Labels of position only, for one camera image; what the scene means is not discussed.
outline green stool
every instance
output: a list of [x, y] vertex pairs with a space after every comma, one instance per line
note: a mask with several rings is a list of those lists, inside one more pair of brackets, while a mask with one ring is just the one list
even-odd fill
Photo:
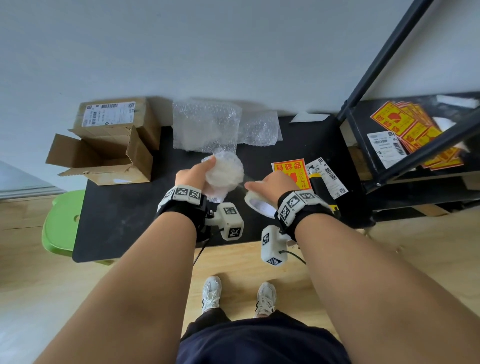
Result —
[[[42, 229], [43, 247], [54, 254], [72, 256], [85, 190], [66, 192], [52, 201]], [[113, 259], [97, 263], [110, 265]]]

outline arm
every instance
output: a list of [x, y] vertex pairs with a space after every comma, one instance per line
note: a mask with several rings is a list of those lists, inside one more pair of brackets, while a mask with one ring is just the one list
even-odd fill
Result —
[[[215, 158], [177, 173], [203, 189]], [[100, 280], [39, 356], [46, 363], [174, 363], [192, 278], [196, 231], [161, 214]]]
[[[248, 189], [298, 189], [283, 173]], [[480, 319], [427, 275], [335, 218], [295, 229], [315, 290], [354, 363], [477, 363]]]

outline foot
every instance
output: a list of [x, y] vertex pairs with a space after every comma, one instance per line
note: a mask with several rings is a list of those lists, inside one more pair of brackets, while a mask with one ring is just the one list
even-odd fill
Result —
[[269, 282], [263, 282], [257, 292], [257, 308], [255, 316], [269, 316], [275, 311], [276, 289]]
[[202, 290], [202, 313], [218, 308], [222, 294], [222, 281], [217, 276], [208, 277]]

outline open cardboard box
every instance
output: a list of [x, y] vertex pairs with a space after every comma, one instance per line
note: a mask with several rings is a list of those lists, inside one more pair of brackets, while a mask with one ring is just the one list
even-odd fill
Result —
[[149, 182], [153, 157], [136, 128], [102, 127], [72, 131], [82, 139], [55, 134], [46, 163], [69, 168], [59, 176], [83, 174], [98, 185]]
[[159, 149], [161, 126], [146, 97], [82, 102], [78, 108], [73, 128], [69, 131], [78, 136], [81, 133], [86, 137], [108, 137], [130, 134], [129, 130], [133, 127], [137, 129], [140, 139], [148, 149]]

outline wooden floor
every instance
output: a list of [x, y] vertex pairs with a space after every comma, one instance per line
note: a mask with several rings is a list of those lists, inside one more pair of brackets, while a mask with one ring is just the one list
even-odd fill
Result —
[[[0, 363], [31, 363], [109, 267], [46, 252], [41, 226], [51, 197], [0, 201]], [[371, 236], [398, 251], [480, 314], [480, 210], [378, 224]], [[207, 248], [193, 270], [185, 326], [200, 314], [204, 280], [219, 275], [231, 319], [252, 317], [259, 285], [277, 288], [277, 308], [335, 333], [305, 266], [260, 260], [260, 244]]]

